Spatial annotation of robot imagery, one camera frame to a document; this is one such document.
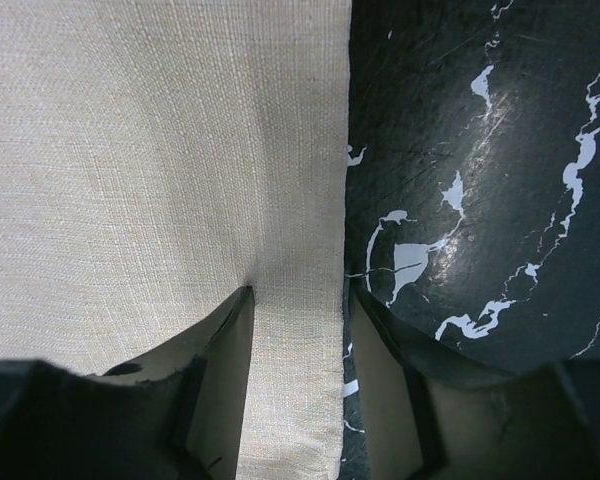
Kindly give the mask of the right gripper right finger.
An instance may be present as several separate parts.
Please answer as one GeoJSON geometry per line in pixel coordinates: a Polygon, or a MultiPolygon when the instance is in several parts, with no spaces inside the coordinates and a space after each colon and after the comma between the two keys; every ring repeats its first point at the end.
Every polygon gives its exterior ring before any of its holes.
{"type": "Polygon", "coordinates": [[[398,319],[361,287],[351,334],[375,479],[600,479],[600,360],[515,375],[398,319]]]}

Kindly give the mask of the beige cloth napkin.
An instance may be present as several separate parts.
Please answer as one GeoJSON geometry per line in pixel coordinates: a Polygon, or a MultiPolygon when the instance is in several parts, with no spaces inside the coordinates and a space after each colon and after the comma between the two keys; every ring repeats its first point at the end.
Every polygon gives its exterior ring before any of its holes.
{"type": "Polygon", "coordinates": [[[255,293],[237,475],[343,442],[348,1],[0,1],[0,358],[101,374],[255,293]]]}

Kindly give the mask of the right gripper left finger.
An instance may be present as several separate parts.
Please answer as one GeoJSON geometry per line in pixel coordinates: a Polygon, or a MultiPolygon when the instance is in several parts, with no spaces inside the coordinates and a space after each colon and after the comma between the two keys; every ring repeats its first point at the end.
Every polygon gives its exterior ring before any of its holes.
{"type": "Polygon", "coordinates": [[[102,375],[0,360],[0,479],[234,478],[254,307],[241,287],[102,375]]]}

